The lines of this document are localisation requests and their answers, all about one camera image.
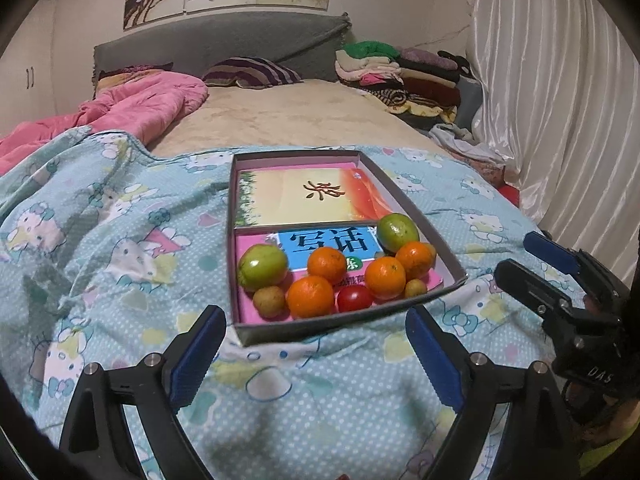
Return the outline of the pink cover workbook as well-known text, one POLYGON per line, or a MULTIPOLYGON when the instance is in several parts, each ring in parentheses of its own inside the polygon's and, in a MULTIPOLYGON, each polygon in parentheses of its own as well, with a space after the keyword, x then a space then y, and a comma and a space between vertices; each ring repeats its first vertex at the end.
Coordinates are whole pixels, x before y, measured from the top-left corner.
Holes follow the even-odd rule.
POLYGON ((442 288, 397 182, 361 158, 236 170, 232 247, 246 325, 356 313, 442 288))

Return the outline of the white wardrobe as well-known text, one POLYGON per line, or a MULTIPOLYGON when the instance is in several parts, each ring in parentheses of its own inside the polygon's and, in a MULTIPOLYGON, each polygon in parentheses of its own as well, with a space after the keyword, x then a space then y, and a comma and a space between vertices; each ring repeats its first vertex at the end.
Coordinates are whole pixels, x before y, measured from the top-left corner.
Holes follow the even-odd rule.
POLYGON ((56 0, 41 0, 29 12, 1 57, 1 135, 21 122, 55 112, 52 72, 56 0))

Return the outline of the small orange tangerine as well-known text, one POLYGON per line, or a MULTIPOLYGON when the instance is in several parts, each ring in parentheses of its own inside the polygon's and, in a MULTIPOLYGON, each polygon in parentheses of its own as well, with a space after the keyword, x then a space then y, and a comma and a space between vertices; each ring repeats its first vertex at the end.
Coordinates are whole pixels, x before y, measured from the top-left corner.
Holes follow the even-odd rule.
POLYGON ((431 255, 423 242, 408 242, 396 252, 395 258, 405 269, 408 281, 423 278, 434 266, 431 255))

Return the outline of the oval green fruit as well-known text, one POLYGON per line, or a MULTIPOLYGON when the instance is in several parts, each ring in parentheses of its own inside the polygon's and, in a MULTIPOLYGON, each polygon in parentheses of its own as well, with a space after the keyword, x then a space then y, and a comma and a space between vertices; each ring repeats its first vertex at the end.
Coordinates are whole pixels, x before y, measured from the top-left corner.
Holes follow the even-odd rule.
POLYGON ((386 214, 378 220, 376 237, 381 247, 393 254, 396 254, 405 244, 420 240, 420 234, 414 222, 399 212, 386 214))

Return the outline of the pile of folded clothes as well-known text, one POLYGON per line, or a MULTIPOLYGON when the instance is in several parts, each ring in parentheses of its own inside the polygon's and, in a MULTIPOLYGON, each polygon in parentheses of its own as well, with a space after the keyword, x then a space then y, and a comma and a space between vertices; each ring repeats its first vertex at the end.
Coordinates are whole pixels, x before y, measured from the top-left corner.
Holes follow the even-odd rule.
POLYGON ((469 61, 447 51, 360 41, 335 52, 334 68, 341 84, 419 130, 470 128, 483 101, 469 61))

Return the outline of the orange cover book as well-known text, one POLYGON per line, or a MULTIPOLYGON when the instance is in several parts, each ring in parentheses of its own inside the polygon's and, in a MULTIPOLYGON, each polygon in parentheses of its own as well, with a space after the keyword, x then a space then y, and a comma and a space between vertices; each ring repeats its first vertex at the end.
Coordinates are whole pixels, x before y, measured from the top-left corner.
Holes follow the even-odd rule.
POLYGON ((239 173, 237 226, 375 221, 391 212, 375 182, 351 162, 239 173))

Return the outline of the red object beside bed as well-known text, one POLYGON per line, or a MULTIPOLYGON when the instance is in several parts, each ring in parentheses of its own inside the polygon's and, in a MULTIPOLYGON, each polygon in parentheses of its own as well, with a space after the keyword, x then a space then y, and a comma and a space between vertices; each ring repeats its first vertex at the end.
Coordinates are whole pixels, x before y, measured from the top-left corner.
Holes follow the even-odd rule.
POLYGON ((514 207, 518 208, 520 206, 520 191, 514 186, 505 183, 499 186, 497 191, 514 207))

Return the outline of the striped purple pillow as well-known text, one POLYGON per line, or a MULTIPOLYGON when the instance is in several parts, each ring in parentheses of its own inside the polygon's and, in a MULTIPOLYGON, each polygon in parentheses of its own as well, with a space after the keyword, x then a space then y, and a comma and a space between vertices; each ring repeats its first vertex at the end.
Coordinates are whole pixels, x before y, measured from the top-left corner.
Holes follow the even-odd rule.
POLYGON ((209 87, 236 87, 248 90, 264 90, 303 81, 295 70, 265 58, 244 56, 235 56, 216 63, 206 70, 202 79, 209 87))

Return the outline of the white satin curtain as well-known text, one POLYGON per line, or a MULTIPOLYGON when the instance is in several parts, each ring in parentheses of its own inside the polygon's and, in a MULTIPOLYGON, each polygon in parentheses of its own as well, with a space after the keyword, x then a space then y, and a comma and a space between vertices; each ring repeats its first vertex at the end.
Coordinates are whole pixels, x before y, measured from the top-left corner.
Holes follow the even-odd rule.
POLYGON ((474 0, 474 130, 523 214, 630 282, 638 260, 639 63, 598 0, 474 0))

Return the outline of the blue cartoon cat quilt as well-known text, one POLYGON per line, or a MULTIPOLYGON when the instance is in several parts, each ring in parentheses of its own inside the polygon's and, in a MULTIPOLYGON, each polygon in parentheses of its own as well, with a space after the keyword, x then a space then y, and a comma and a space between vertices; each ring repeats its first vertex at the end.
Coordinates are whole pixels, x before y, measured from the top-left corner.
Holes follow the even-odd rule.
MULTIPOLYGON (((492 270, 513 258, 572 297, 523 248, 533 229, 467 166, 432 151, 366 154, 438 229, 468 281, 428 305, 494 362, 551 361, 536 315, 492 270)), ((163 158, 118 131, 66 131, 1 179, 1 371, 38 426, 60 435, 85 365, 163 349, 209 304, 228 308, 232 151, 163 158)), ((393 313, 289 344, 229 332, 180 420, 218 479, 411 478, 442 442, 440 405, 393 313)))

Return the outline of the floral cloth bundle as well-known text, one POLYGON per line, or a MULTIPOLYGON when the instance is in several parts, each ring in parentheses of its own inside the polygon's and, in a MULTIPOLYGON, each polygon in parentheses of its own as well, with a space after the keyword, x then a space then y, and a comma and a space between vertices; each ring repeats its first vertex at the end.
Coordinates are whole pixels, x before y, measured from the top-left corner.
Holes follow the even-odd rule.
POLYGON ((437 124, 427 136, 452 157, 477 171, 488 183, 500 188, 506 183, 506 161, 471 131, 455 124, 437 124))

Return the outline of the grey shallow cardboard box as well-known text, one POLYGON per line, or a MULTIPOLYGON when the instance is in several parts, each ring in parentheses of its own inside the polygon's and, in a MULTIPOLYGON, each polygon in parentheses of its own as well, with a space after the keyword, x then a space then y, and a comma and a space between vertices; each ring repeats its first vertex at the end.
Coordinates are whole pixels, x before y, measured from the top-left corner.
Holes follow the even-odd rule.
POLYGON ((284 287, 302 278, 306 273, 310 254, 319 247, 333 247, 344 254, 347 273, 344 284, 360 284, 364 271, 383 248, 376 237, 375 221, 326 222, 319 224, 285 224, 284 226, 237 226, 235 224, 236 194, 239 173, 243 170, 291 166, 330 166, 351 162, 361 168, 376 184, 392 208, 408 216, 416 225, 420 239, 434 245, 437 257, 432 270, 424 276, 428 292, 420 296, 427 302, 447 292, 453 292, 468 278, 459 259, 446 240, 428 221, 406 193, 370 157, 362 151, 345 150, 289 150, 237 154, 231 163, 228 207, 228 271, 231 293, 232 321, 242 344, 293 341, 319 335, 329 330, 359 322, 382 318, 408 307, 410 299, 375 300, 369 309, 296 320, 291 315, 280 318, 262 318, 253 306, 253 300, 238 283, 238 262, 244 252, 255 244, 273 244, 288 257, 288 276, 284 287))

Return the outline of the pink quilt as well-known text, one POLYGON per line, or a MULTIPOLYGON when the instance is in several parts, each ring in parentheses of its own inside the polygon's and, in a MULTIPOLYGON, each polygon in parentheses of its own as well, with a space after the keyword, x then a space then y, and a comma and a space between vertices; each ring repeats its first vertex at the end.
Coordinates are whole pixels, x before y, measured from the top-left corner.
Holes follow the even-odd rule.
POLYGON ((33 152, 71 128, 91 133, 124 130, 144 145, 159 139, 174 122, 195 112, 208 88, 194 76, 149 70, 104 88, 72 114, 22 122, 1 139, 1 172, 6 174, 33 152))

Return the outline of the grey bed headboard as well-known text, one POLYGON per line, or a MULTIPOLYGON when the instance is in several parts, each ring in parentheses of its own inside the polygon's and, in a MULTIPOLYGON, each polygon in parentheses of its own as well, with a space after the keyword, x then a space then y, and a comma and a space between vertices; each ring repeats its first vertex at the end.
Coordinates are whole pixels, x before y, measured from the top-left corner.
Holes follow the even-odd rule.
POLYGON ((133 32, 93 48, 93 77, 130 66, 170 66, 201 77, 227 58, 265 58, 304 79, 337 80, 335 52, 350 17, 282 11, 212 14, 133 32))

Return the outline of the red cherry tomato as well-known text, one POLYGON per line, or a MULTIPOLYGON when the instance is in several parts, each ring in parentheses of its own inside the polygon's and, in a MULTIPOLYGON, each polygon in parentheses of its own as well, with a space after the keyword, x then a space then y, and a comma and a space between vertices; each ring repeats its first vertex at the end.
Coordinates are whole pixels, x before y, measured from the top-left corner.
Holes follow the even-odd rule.
POLYGON ((363 285, 348 285, 336 295, 336 307, 340 313, 369 309, 373 304, 370 290, 363 285))

